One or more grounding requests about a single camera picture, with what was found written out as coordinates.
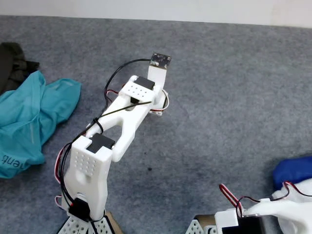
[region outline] cable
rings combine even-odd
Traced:
[[[62,198],[62,195],[56,195],[54,198],[55,204],[60,207],[61,209],[63,209],[63,207],[59,204],[58,202],[58,198]]]
[[[236,207],[238,199],[234,196],[231,191],[224,185],[219,184],[220,191],[225,195],[225,197],[230,201],[230,203]]]
[[[109,113],[103,114],[103,115],[101,115],[99,118],[102,118],[102,117],[104,117],[104,116],[107,116],[107,115],[110,115],[110,114],[116,113],[116,112],[118,112],[118,111],[123,111],[123,110],[129,109],[129,108],[134,107],[134,106],[140,106],[140,105],[145,105],[145,104],[149,104],[149,103],[151,103],[151,101],[146,101],[146,102],[135,103],[135,104],[132,104],[132,105],[129,105],[129,106],[126,106],[126,107],[120,108],[120,109],[118,109],[118,110],[115,110],[115,111],[112,111],[112,112],[109,112]]]
[[[295,185],[294,185],[292,182],[290,182],[290,181],[284,181],[284,182],[283,182],[283,185],[284,185],[285,189],[287,190],[287,193],[286,193],[285,195],[279,197],[279,198],[271,199],[271,201],[279,201],[279,200],[282,200],[282,199],[287,198],[288,195],[290,194],[289,186],[292,186],[292,187],[297,191],[297,193],[299,193],[299,194],[301,194],[301,195],[303,195],[303,196],[312,197],[312,195],[308,195],[308,194],[305,194],[305,193],[301,192],[301,191],[297,188],[297,186],[295,186]],[[242,214],[243,214],[243,213],[242,213],[242,207],[241,207],[241,205],[240,205],[240,201],[241,201],[242,199],[244,199],[244,198],[248,198],[249,200],[251,200],[251,201],[253,201],[253,202],[257,202],[257,203],[260,202],[260,200],[254,199],[254,198],[252,198],[252,197],[250,197],[250,196],[242,196],[242,197],[236,202],[236,206],[235,206],[237,217],[242,217]]]
[[[114,78],[114,76],[122,69],[122,68],[124,68],[125,66],[127,66],[127,65],[129,65],[129,64],[131,64],[131,63],[134,63],[134,62],[139,62],[139,61],[150,61],[150,59],[148,59],[148,58],[139,58],[139,59],[135,59],[135,60],[131,60],[131,61],[129,61],[129,62],[126,62],[126,63],[124,63],[123,65],[121,65],[120,67],[118,67],[115,71],[114,71],[114,73],[111,75],[111,77],[108,79],[108,81],[107,81],[107,83],[106,83],[106,85],[105,85],[105,88],[104,88],[104,98],[105,98],[105,101],[106,101],[106,103],[105,103],[105,106],[104,106],[104,108],[102,109],[102,112],[101,113],[103,113],[106,109],[107,109],[107,107],[108,107],[108,97],[107,97],[107,89],[108,89],[108,86],[109,86],[109,84],[112,82],[112,79]]]
[[[164,107],[164,108],[162,108],[162,109],[151,109],[151,111],[164,111],[164,110],[166,110],[168,107],[169,107],[169,104],[170,104],[170,102],[169,102],[169,96],[168,96],[168,93],[166,92],[166,90],[162,90],[162,92],[165,94],[165,96],[166,96],[166,99],[165,99],[165,102],[167,101],[167,105]]]
[[[93,228],[93,230],[94,230],[94,234],[98,234],[97,228],[96,228],[96,226],[94,225],[94,222],[93,222],[93,221],[91,221],[91,225],[92,225],[92,228]]]
[[[240,204],[240,201],[241,201],[242,199],[244,199],[244,198],[247,198],[247,199],[249,199],[250,201],[253,201],[253,202],[256,202],[256,203],[259,203],[259,202],[260,202],[259,200],[253,199],[253,198],[250,197],[250,196],[242,196],[242,197],[237,201],[236,206],[235,206],[236,215],[237,215],[237,217],[240,217],[240,218],[243,217],[243,211],[242,211],[242,206],[239,206],[239,204]]]

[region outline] teal shirt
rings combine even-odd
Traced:
[[[14,91],[0,96],[0,177],[12,178],[31,165],[44,163],[41,146],[56,125],[75,109],[81,84],[60,79],[45,85],[41,72],[32,73]]]

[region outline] white robotic arm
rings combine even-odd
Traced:
[[[100,220],[104,215],[111,161],[118,162],[122,158],[150,110],[163,108],[166,99],[163,86],[170,61],[170,56],[154,53],[147,79],[132,76],[114,102],[97,119],[97,124],[72,143],[64,183],[73,199],[78,198],[88,205],[92,220]],[[126,109],[132,103],[137,105]],[[101,135],[116,125],[122,127],[121,136],[116,142]],[[64,197],[62,207],[69,216],[73,215]]]
[[[235,205],[239,202],[224,185],[222,189]],[[272,195],[273,200],[264,198],[247,210],[241,208],[242,218],[237,217],[236,209],[217,212],[214,221],[209,224],[201,223],[200,219],[195,218],[186,234],[193,234],[195,227],[196,234],[266,233],[259,218],[267,215],[278,218],[284,234],[312,234],[312,196],[308,194],[312,194],[312,179],[295,185],[284,182],[283,188]],[[203,216],[212,219],[212,215]]]

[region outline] black cable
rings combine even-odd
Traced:
[[[235,207],[237,217],[242,217],[242,216],[243,216],[242,207],[239,205],[239,203],[240,203],[240,201],[241,201],[242,199],[244,199],[244,198],[247,198],[247,199],[249,199],[249,200],[251,200],[251,201],[253,201],[253,202],[256,202],[256,203],[259,203],[259,202],[260,202],[259,200],[253,199],[253,198],[250,197],[250,196],[242,196],[242,197],[237,201],[236,207]]]
[[[91,221],[91,225],[92,225],[92,227],[93,227],[94,234],[98,234],[97,228],[96,228],[96,226],[94,225],[94,222],[93,222],[93,221]]]
[[[110,114],[113,114],[113,113],[116,113],[116,112],[118,112],[118,111],[126,110],[126,109],[129,109],[129,108],[134,107],[134,106],[145,105],[145,104],[148,104],[148,103],[151,103],[151,101],[141,102],[141,103],[135,103],[135,104],[132,104],[132,105],[129,105],[129,106],[120,108],[120,109],[118,109],[118,110],[115,110],[115,111],[112,111],[112,112],[103,114],[103,115],[100,116],[100,118],[102,118],[102,117],[104,117],[104,116],[107,116],[107,115],[110,115]]]
[[[104,111],[106,111],[106,109],[107,109],[107,107],[108,107],[108,101],[109,101],[109,100],[108,100],[108,97],[107,97],[107,89],[108,89],[109,84],[112,82],[112,79],[114,78],[114,76],[115,76],[122,68],[124,68],[125,66],[127,66],[127,65],[129,65],[129,64],[131,64],[131,63],[134,63],[134,62],[139,62],[139,61],[150,61],[150,59],[148,59],[148,58],[139,58],[139,59],[135,59],[135,60],[131,60],[131,61],[129,61],[129,62],[126,62],[126,63],[124,63],[123,65],[121,65],[120,67],[118,67],[117,70],[115,70],[114,73],[111,75],[111,77],[108,79],[108,81],[107,81],[107,83],[106,83],[106,85],[105,85],[105,88],[104,88],[104,98],[105,98],[106,103],[105,103],[104,108],[102,109],[101,114],[102,114]]]

